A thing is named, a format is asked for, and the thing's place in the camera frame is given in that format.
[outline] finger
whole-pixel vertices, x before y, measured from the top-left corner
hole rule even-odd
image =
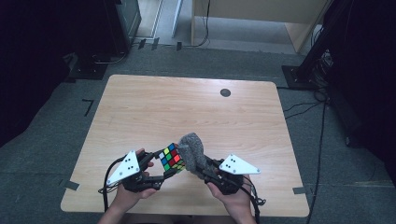
[[[212,192],[213,197],[218,198],[222,195],[221,191],[215,184],[209,182],[207,183],[207,186],[209,187],[210,192]]]
[[[126,191],[126,189],[123,184],[119,184],[119,186],[117,187],[117,194],[122,194],[124,191]]]
[[[144,151],[144,150],[145,150],[144,148],[140,148],[139,150],[136,151],[135,154],[136,154],[136,155],[139,155],[139,153],[142,152],[142,151]]]
[[[145,189],[142,192],[140,192],[140,196],[142,199],[147,199],[149,196],[153,195],[155,192],[157,192],[156,189]]]

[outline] table top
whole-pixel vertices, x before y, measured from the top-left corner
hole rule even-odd
[[[222,96],[222,89],[231,95]],[[66,189],[62,209],[103,212],[97,190],[111,162],[130,150],[166,148],[187,133],[197,133],[209,158],[226,159],[233,153],[262,171],[250,176],[259,197],[267,201],[261,216],[308,215],[305,194],[293,192],[303,183],[274,83],[125,75],[111,76],[106,85],[70,179],[80,186]],[[161,162],[153,162],[148,171],[162,175]],[[115,192],[109,193],[109,203],[114,197]],[[165,180],[160,191],[130,212],[227,215],[204,181],[188,171]]]

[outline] wire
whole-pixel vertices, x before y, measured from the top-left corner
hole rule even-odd
[[[285,109],[283,112],[288,112],[288,111],[292,110],[295,106],[298,106],[298,105],[314,105],[314,104],[317,104],[317,102],[314,102],[314,103],[300,103],[300,104],[297,104],[297,105],[293,105],[289,109]]]
[[[105,190],[105,189],[111,188],[111,187],[108,187],[108,186],[107,186],[108,174],[110,173],[111,168],[113,168],[113,166],[114,166],[115,164],[117,164],[117,163],[123,161],[123,159],[124,159],[125,157],[126,157],[126,156],[121,157],[121,158],[117,159],[116,161],[113,161],[113,163],[111,163],[111,165],[108,167],[108,169],[107,169],[107,171],[106,171],[105,182],[104,182],[104,184],[103,184],[103,188],[98,190],[98,192],[101,192],[101,191],[102,191],[102,194],[103,194],[103,204],[104,204],[104,206],[105,206],[105,211],[107,211],[107,209],[108,209],[107,190]]]
[[[101,62],[94,62],[94,63],[98,63],[98,64],[113,64],[113,63],[119,63],[120,61],[122,61],[122,59],[125,58],[126,53],[122,53],[122,57],[114,62],[108,62],[108,63],[101,63]]]
[[[317,200],[317,194],[318,194],[318,185],[319,185],[319,179],[320,179],[320,163],[321,163],[321,152],[322,152],[322,145],[323,145],[323,133],[324,133],[324,118],[325,118],[325,112],[326,112],[326,104],[323,105],[323,112],[322,112],[322,122],[321,122],[321,129],[320,129],[320,139],[319,139],[319,151],[318,151],[318,169],[317,169],[317,180],[315,183],[315,189],[313,193],[313,198],[312,198],[312,203],[309,208],[309,214],[306,220],[306,224],[308,224],[311,221],[312,217],[312,212],[315,206],[315,201]]]
[[[326,65],[326,69],[324,67],[325,64],[325,60],[330,59],[330,64]],[[315,68],[316,68],[316,72],[314,72],[314,80],[312,80],[313,82],[316,83],[316,85],[318,85],[320,88],[325,88],[327,87],[329,84],[328,82],[325,80],[325,76],[328,73],[328,69],[332,66],[332,56],[330,55],[329,51],[326,50],[321,58],[317,59],[315,61]]]
[[[254,217],[256,219],[256,223],[260,224],[260,209],[259,209],[259,205],[260,206],[264,205],[266,203],[266,200],[259,198],[257,196],[256,187],[254,186],[253,182],[249,178],[247,178],[245,176],[244,176],[244,178],[250,183],[250,184],[248,184],[248,183],[244,183],[244,184],[250,186],[251,190],[253,191],[253,196],[250,194],[250,192],[248,192],[243,187],[243,185],[240,187],[240,189],[242,191],[244,191],[247,194],[247,196],[250,198],[251,203],[253,204],[253,207],[254,207],[254,214],[255,214]]]
[[[306,113],[308,110],[312,109],[313,107],[315,107],[315,106],[317,106],[317,105],[320,105],[321,103],[322,103],[322,102],[319,102],[319,103],[316,103],[316,104],[314,104],[314,105],[311,105],[311,106],[309,106],[305,111],[300,112],[300,113],[297,113],[297,114],[290,115],[290,116],[288,116],[288,117],[285,117],[285,119],[289,119],[289,118],[295,117],[295,116],[297,116],[297,115],[302,115],[302,114]]]
[[[121,182],[117,182],[117,183],[115,183],[115,184],[113,184],[111,186],[106,186],[106,192],[109,193],[109,192],[114,191],[115,189],[117,189],[117,187],[120,184],[121,184]],[[98,192],[102,194],[104,192],[104,189],[99,189]]]
[[[209,19],[209,9],[210,9],[210,0],[207,2],[206,24],[204,23],[205,30],[206,30],[206,35],[205,35],[205,37],[204,37],[204,40],[201,42],[201,44],[195,45],[195,46],[190,46],[190,47],[193,47],[193,48],[201,47],[201,46],[206,42],[206,40],[209,38],[209,28],[208,28],[208,26],[207,26],[207,21],[208,21],[208,19]]]
[[[286,91],[313,91],[311,89],[292,89],[289,87],[276,87],[277,90],[286,90]]]
[[[320,29],[315,33],[315,37],[314,37],[314,32],[312,32],[312,34],[311,34],[311,47],[315,44],[315,42],[317,42],[317,35],[321,34],[322,31],[323,31],[323,26],[320,27]]]

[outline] human hand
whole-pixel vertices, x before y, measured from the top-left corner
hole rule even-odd
[[[238,224],[250,224],[256,223],[253,216],[251,215],[250,209],[250,198],[242,191],[238,190],[235,194],[224,195],[213,183],[207,183],[213,197],[219,199],[223,204],[228,214],[238,223]],[[250,192],[250,186],[244,184],[243,188]]]
[[[136,155],[144,150],[143,148],[137,150]],[[148,163],[148,167],[152,167],[153,165],[154,163],[151,161]],[[141,192],[133,193],[125,189],[122,184],[119,184],[113,203],[108,207],[108,210],[99,220],[98,224],[118,223],[122,219],[122,216],[133,208],[140,199],[147,199],[155,192],[157,192],[156,189],[145,189]]]

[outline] rubik's cube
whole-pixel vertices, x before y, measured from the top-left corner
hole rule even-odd
[[[172,143],[169,147],[164,148],[159,154],[159,158],[165,171],[174,168],[177,169],[177,172],[179,173],[185,167],[183,159],[181,159],[178,154],[176,143]]]

